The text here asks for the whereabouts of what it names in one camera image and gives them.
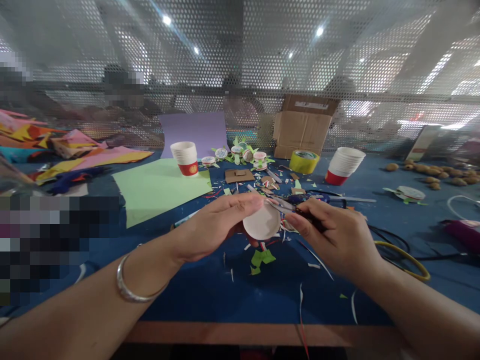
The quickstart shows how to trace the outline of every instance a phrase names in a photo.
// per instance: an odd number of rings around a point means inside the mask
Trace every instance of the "purple paper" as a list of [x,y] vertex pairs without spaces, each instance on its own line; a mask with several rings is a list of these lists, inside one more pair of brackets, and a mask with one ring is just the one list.
[[229,150],[223,111],[159,115],[158,119],[165,134],[162,159],[173,158],[170,145],[182,141],[195,143],[198,159],[215,156],[212,148]]

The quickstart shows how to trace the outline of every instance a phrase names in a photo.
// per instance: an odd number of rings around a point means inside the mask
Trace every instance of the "green paper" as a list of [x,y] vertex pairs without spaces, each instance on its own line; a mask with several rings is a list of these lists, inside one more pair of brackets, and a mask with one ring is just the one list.
[[262,255],[263,252],[260,252],[258,250],[255,250],[255,253],[253,254],[253,257],[251,258],[251,263],[255,265],[257,268],[262,264],[262,260],[264,255]]
[[173,158],[114,173],[125,199],[126,227],[131,228],[212,191],[210,172],[183,176]]
[[275,260],[277,260],[277,258],[272,255],[272,253],[270,252],[270,250],[265,250],[264,252],[262,252],[262,254],[263,254],[263,256],[262,256],[262,261],[263,261],[265,264],[269,264],[269,263],[274,262]]
[[250,270],[251,270],[251,275],[260,274],[260,268],[259,267],[253,268],[253,267],[250,266]]

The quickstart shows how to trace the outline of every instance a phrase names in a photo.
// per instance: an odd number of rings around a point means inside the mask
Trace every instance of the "wooden table edge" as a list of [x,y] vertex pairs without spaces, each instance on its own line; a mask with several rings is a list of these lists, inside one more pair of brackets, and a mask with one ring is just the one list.
[[[309,346],[400,349],[392,326],[305,325]],[[128,343],[303,346],[299,324],[139,321]]]

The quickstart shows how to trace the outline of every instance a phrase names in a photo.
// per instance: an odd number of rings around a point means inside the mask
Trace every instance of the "metal mesh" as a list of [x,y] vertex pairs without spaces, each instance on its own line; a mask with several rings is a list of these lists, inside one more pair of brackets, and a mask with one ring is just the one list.
[[0,62],[2,107],[127,146],[220,110],[268,151],[288,93],[342,100],[324,151],[402,153],[441,124],[445,154],[480,124],[476,0],[1,0]]

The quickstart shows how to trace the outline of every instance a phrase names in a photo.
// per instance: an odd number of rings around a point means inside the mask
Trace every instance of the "tape roll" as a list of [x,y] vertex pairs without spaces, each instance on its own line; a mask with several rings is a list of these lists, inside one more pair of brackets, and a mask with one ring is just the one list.
[[314,172],[320,156],[311,151],[295,150],[291,154],[290,169],[296,173],[311,174]]

